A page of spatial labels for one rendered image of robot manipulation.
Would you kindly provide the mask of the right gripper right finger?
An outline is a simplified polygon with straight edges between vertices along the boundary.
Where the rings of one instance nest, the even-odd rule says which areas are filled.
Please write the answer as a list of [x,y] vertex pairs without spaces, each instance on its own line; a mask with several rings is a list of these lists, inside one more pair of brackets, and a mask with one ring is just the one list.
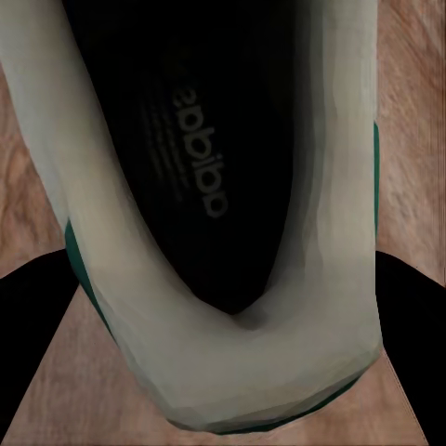
[[383,347],[429,446],[446,446],[446,288],[375,251]]

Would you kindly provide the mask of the gym shoe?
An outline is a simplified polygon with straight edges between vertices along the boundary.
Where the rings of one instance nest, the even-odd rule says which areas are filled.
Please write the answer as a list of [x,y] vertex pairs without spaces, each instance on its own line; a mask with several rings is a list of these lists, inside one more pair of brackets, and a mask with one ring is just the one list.
[[0,0],[72,270],[166,421],[242,434],[380,358],[377,0]]

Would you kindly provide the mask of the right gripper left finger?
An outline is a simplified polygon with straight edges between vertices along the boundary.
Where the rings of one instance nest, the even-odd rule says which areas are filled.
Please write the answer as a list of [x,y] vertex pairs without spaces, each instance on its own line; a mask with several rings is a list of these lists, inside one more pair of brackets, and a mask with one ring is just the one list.
[[0,280],[0,441],[78,284],[66,249],[39,256]]

